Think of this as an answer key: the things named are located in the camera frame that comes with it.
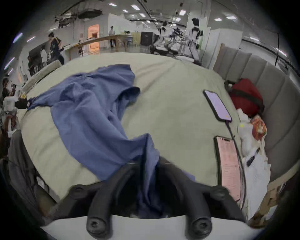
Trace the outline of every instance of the red bag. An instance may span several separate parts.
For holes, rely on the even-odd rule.
[[[225,81],[225,89],[229,93],[236,109],[242,109],[249,117],[262,114],[265,106],[263,98],[255,85],[249,79],[241,79],[239,82]]]

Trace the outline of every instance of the pen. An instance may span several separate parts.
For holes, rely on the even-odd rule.
[[[254,154],[252,157],[250,157],[250,159],[247,161],[247,167],[249,167],[249,166],[251,165],[251,163],[253,162],[253,160],[254,160],[256,154],[258,154],[259,151],[260,151],[260,148],[258,148],[258,149],[256,150],[255,154]]]

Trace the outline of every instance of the pink phone screen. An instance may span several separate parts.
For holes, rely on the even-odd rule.
[[[239,159],[232,139],[217,137],[222,186],[229,190],[232,198],[237,201],[241,197],[241,175]]]

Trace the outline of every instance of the gray upholstered headboard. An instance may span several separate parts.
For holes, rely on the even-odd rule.
[[[250,79],[263,97],[263,120],[268,133],[265,150],[271,181],[299,159],[300,90],[281,70],[251,53],[221,46],[213,70],[224,80]]]

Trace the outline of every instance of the white robot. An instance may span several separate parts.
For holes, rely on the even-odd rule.
[[[198,52],[196,51],[196,44],[198,42],[199,36],[203,35],[203,31],[201,31],[199,29],[199,19],[198,18],[193,18],[192,21],[193,21],[194,27],[188,32],[185,39],[187,41],[187,46],[194,58],[194,63],[197,65],[201,65],[199,62]]]
[[[169,31],[166,28],[167,22],[163,22],[162,26],[159,30],[159,39],[151,46],[150,53],[154,54],[154,52],[159,53],[160,55],[166,55],[169,50],[164,46],[164,40],[169,36]]]

